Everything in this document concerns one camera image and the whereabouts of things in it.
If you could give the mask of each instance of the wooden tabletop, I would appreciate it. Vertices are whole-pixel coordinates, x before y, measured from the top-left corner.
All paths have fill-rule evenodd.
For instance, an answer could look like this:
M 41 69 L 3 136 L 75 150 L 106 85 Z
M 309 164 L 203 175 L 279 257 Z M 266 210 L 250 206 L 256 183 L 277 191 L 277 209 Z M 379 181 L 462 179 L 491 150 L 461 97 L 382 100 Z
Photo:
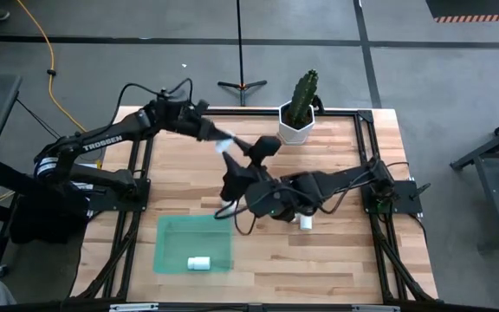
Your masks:
M 122 107 L 118 120 L 139 107 Z M 373 110 L 381 158 L 387 163 L 405 161 L 396 113 Z M 248 142 L 260 135 L 275 135 L 276 117 L 212 116 L 217 127 L 228 129 Z M 132 143 L 107 149 L 103 169 L 127 167 Z M 143 146 L 140 148 L 139 164 Z M 304 146 L 282 146 L 264 164 L 274 177 L 299 171 L 334 172 L 359 166 L 353 121 L 347 117 L 317 117 Z M 229 152 L 247 164 L 241 152 Z M 395 179 L 407 179 L 406 166 L 390 167 Z M 298 224 L 260 218 L 248 237 L 232 238 L 232 271 L 228 273 L 165 275 L 153 272 L 157 220 L 162 215 L 212 214 L 220 206 L 225 165 L 210 142 L 161 132 L 154 141 L 150 203 L 142 214 L 129 302 L 281 302 L 281 303 L 379 303 L 379 277 L 373 237 L 363 212 L 360 192 L 350 191 L 333 215 L 318 211 L 313 229 Z M 329 200 L 330 209 L 336 198 Z M 82 292 L 109 257 L 116 212 L 101 213 L 87 228 L 73 295 Z M 240 215 L 247 229 L 251 215 Z M 436 297 L 429 255 L 421 228 L 406 215 L 394 217 L 402 261 L 424 290 Z M 396 295 L 393 269 L 387 265 L 392 293 Z

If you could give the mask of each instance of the concrete floor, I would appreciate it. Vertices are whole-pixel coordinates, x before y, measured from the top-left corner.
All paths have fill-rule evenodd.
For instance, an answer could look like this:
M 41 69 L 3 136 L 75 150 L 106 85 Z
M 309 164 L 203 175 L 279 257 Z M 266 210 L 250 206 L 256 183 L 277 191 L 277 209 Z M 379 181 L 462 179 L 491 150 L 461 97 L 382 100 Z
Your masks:
M 230 0 L 24 1 L 51 35 L 236 38 Z M 0 33 L 36 34 L 12 1 Z M 499 23 L 436 24 L 424 1 L 362 0 L 370 40 L 499 42 Z M 352 0 L 242 1 L 243 33 L 253 39 L 359 40 Z M 190 76 L 194 98 L 236 105 L 216 81 L 237 81 L 232 45 L 55 44 L 55 94 L 85 127 L 106 124 L 120 87 L 153 88 Z M 320 74 L 328 107 L 372 106 L 359 47 L 246 46 L 246 81 L 269 85 L 249 106 L 277 106 L 308 68 Z M 438 293 L 446 302 L 499 308 L 499 252 L 481 256 L 476 245 L 499 234 L 474 168 L 448 164 L 489 139 L 499 125 L 499 49 L 372 49 L 382 107 L 395 108 L 412 175 L 431 182 L 422 196 L 429 252 Z M 21 99 L 57 132 L 75 131 L 47 95 L 49 54 L 41 43 L 1 43 L 0 73 L 23 76 Z M 125 105 L 144 105 L 131 92 Z M 31 172 L 32 157 L 52 138 L 15 107 L 0 139 L 0 160 Z M 3 281 L 19 302 L 62 299 L 74 277 L 81 238 L 70 244 L 11 246 L 12 273 Z M 31 259 L 42 259 L 34 265 Z

